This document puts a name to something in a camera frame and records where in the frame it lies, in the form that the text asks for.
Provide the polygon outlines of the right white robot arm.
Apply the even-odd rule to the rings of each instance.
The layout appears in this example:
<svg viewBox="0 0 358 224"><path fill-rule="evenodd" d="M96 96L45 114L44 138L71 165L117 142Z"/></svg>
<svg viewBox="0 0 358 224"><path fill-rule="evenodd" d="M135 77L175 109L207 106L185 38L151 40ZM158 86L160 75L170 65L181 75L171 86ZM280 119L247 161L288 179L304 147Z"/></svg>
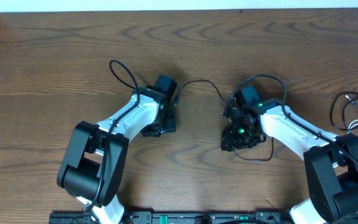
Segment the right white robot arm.
<svg viewBox="0 0 358 224"><path fill-rule="evenodd" d="M279 99L263 100L250 85L236 89L223 113L221 149L237 152L276 139L301 158L310 197L289 211L292 223L358 221L358 137L338 136L297 116Z"/></svg>

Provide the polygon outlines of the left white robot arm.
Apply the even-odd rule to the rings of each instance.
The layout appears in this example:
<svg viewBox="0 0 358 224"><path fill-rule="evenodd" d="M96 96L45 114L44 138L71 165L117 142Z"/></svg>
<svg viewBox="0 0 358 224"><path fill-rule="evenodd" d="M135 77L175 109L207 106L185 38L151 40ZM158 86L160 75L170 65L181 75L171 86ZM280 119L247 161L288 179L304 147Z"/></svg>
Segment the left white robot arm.
<svg viewBox="0 0 358 224"><path fill-rule="evenodd" d="M129 102L96 124L78 123L57 174L57 184L83 204L80 213L51 213L50 223L121 223L117 191L129 143L138 134L159 137L176 130L172 96L176 81L160 75L133 91Z"/></svg>

